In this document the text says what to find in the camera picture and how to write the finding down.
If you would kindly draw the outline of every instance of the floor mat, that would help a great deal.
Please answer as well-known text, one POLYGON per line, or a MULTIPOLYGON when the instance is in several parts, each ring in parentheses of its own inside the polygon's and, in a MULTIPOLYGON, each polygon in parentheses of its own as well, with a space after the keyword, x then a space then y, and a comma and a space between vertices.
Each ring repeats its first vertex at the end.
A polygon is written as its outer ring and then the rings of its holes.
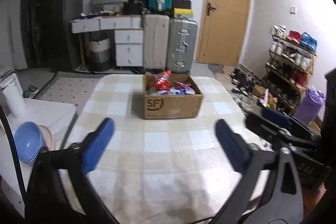
POLYGON ((73 104, 79 115, 96 84, 104 76, 102 74, 58 72, 34 99, 73 104))

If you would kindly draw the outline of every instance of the silver suitcase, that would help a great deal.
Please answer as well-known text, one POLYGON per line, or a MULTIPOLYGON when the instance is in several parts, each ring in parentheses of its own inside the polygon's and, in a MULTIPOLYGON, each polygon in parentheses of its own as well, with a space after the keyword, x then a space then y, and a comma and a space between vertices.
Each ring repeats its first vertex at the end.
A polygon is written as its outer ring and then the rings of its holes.
POLYGON ((189 73, 193 62, 197 22, 188 18, 170 20, 167 69, 189 73))
POLYGON ((167 60, 169 16, 144 15, 143 64, 146 69, 165 69, 167 60))

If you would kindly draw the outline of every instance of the table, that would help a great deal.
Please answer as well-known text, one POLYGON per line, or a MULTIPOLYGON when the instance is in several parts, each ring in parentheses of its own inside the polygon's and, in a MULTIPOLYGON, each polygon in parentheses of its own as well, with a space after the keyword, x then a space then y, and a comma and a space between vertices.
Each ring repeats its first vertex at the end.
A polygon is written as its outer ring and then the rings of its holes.
MULTIPOLYGON (((66 145, 82 141, 105 117, 114 119, 115 134, 88 178, 121 223, 190 223, 220 209, 241 175, 214 135, 217 119, 263 147, 220 82, 192 78, 204 94, 198 117, 143 120, 142 75, 108 75, 97 83, 69 135, 66 145)), ((261 194, 266 178, 263 171, 253 197, 261 194)), ((83 212, 66 174, 62 179, 73 208, 83 212)))
MULTIPOLYGON (((27 113, 24 117, 14 118, 12 114, 9 114, 7 117, 13 134, 22 123, 32 121, 38 125, 46 126, 50 130, 51 134, 55 138, 56 149, 64 148, 65 140, 70 133, 70 129, 72 128, 75 119, 77 118, 75 106, 67 103, 57 103, 27 98, 25 101, 27 105, 27 113)), ((0 175, 5 180, 6 185, 10 186, 11 190, 14 191, 12 194, 7 191, 4 192, 14 207, 21 215, 23 215, 24 205, 19 185, 17 183, 11 149, 3 129, 0 129, 0 158, 0 175)), ((20 162, 20 165, 24 184, 27 190, 33 164, 20 162)))

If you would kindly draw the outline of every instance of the drawer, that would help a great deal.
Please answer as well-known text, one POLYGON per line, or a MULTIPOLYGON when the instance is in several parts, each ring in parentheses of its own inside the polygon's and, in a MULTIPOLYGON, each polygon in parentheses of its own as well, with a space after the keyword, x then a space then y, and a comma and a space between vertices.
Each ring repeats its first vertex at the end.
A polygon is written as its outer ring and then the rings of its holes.
POLYGON ((117 30, 114 34, 115 43, 143 43, 143 30, 117 30))
POLYGON ((131 18, 131 29, 139 29, 142 28, 142 17, 132 17, 131 18))
POLYGON ((130 29, 131 17, 102 17, 101 30, 130 29))
POLYGON ((72 32, 95 32, 99 31, 100 18, 80 19, 75 22, 71 22, 72 32))
POLYGON ((119 67, 142 67, 142 44, 116 44, 115 58, 119 67))

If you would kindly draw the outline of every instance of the white suitcase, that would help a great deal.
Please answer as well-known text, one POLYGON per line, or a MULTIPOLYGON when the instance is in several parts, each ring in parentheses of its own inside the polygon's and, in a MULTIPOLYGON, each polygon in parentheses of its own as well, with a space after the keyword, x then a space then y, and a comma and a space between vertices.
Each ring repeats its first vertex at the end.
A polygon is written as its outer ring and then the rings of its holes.
POLYGON ((143 66, 165 69, 167 61, 169 16, 144 15, 143 66))

